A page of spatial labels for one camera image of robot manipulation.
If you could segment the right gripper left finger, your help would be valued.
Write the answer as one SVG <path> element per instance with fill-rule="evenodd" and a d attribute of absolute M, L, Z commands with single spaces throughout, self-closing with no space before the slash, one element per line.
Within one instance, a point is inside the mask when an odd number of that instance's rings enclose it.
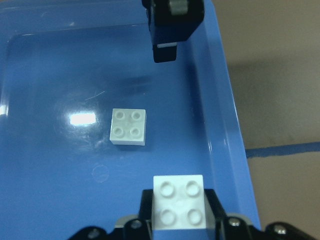
<path fill-rule="evenodd" d="M 152 240 L 152 213 L 153 213 L 153 190 L 142 191 L 138 218 L 136 220 L 136 232 L 138 240 Z"/>

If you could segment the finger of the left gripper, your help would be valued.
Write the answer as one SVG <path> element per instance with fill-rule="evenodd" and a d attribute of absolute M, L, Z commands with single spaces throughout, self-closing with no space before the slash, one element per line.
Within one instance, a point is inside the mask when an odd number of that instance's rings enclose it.
<path fill-rule="evenodd" d="M 203 0 L 143 0 L 155 63 L 173 62 L 205 17 Z"/>

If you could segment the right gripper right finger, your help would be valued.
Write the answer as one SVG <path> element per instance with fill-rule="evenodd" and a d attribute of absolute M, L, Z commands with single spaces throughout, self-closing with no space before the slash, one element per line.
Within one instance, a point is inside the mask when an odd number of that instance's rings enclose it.
<path fill-rule="evenodd" d="M 206 232 L 209 240 L 220 240 L 222 222 L 227 216 L 216 192 L 213 189 L 204 190 Z"/>

